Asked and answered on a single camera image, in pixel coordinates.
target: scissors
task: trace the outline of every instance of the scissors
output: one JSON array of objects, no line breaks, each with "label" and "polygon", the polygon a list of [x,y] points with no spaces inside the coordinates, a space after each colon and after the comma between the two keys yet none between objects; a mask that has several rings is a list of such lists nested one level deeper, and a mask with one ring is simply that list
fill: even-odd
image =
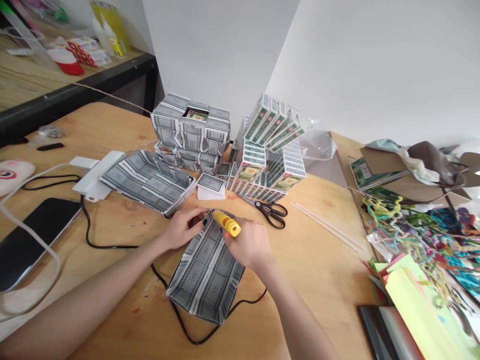
[{"label": "scissors", "polygon": [[[252,205],[253,207],[260,210],[263,216],[266,217],[270,225],[272,225],[274,228],[277,228],[277,229],[285,228],[286,226],[285,220],[282,218],[286,217],[289,214],[285,206],[277,203],[267,204],[264,202],[260,202],[258,200],[252,200],[249,197],[246,197],[245,195],[241,195],[241,194],[238,194],[238,196],[241,197],[250,205]],[[278,223],[281,224],[281,226],[278,226],[277,224],[273,223],[271,218],[275,219]]]}]

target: computer mouse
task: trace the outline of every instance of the computer mouse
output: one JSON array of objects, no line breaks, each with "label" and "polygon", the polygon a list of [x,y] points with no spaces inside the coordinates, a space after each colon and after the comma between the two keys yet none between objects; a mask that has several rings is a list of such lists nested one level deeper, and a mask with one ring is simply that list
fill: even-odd
[{"label": "computer mouse", "polygon": [[0,162],[0,197],[7,195],[35,172],[35,166],[23,159]]}]

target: smartphone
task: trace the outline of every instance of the smartphone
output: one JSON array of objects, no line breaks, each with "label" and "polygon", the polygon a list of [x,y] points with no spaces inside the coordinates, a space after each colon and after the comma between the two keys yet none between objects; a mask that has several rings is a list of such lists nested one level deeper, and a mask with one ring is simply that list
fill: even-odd
[{"label": "smartphone", "polygon": [[[78,201],[50,197],[23,221],[49,246],[80,214]],[[25,230],[16,227],[0,242],[0,294],[12,290],[46,250]]]}]

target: glue gun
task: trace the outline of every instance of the glue gun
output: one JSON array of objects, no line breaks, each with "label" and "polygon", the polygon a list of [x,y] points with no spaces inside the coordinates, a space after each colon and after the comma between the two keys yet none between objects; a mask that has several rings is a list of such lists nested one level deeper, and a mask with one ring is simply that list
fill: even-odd
[{"label": "glue gun", "polygon": [[213,218],[234,238],[242,228],[237,224],[235,220],[221,212],[220,210],[213,210]]}]

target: wooden skewer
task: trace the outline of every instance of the wooden skewer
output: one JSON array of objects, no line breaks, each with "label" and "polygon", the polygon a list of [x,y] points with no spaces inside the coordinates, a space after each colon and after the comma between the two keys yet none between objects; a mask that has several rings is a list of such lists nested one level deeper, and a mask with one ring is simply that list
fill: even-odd
[{"label": "wooden skewer", "polygon": [[337,229],[335,226],[329,224],[328,222],[326,222],[325,220],[323,220],[320,216],[314,214],[313,212],[311,212],[310,210],[308,210],[306,207],[300,205],[298,202],[296,203],[296,205],[298,207],[300,207],[301,209],[305,210],[307,213],[309,213],[310,215],[312,215],[313,217],[315,217],[317,220],[320,221],[320,223],[323,225],[324,228],[326,228],[327,230],[329,230],[330,232],[332,232],[332,230],[334,230],[335,232],[343,235],[345,238],[347,238],[348,240],[350,240],[352,243],[354,243],[355,245],[357,245],[360,249],[362,250],[367,250],[365,248],[365,246],[363,246],[362,244],[358,243],[357,241],[355,241],[354,239],[352,239],[350,236],[348,236],[346,233],[344,233],[343,231]]},{"label": "wooden skewer", "polygon": [[327,229],[328,231],[330,231],[333,235],[335,235],[337,238],[339,238],[340,240],[342,240],[345,244],[347,244],[349,247],[351,247],[353,250],[355,250],[357,253],[360,253],[360,250],[357,249],[352,243],[350,243],[346,238],[344,238],[341,234],[339,233],[336,233],[336,232],[333,232],[331,229],[327,228],[324,224],[322,224],[316,217],[313,217],[312,215],[310,215],[308,212],[306,212],[305,210],[303,210],[302,208],[298,207],[297,205],[295,205],[293,202],[290,202],[290,204],[297,210],[301,211],[302,213],[304,213],[305,215],[307,215],[310,219],[312,219],[313,221],[315,221],[317,224],[323,226],[325,229]]}]

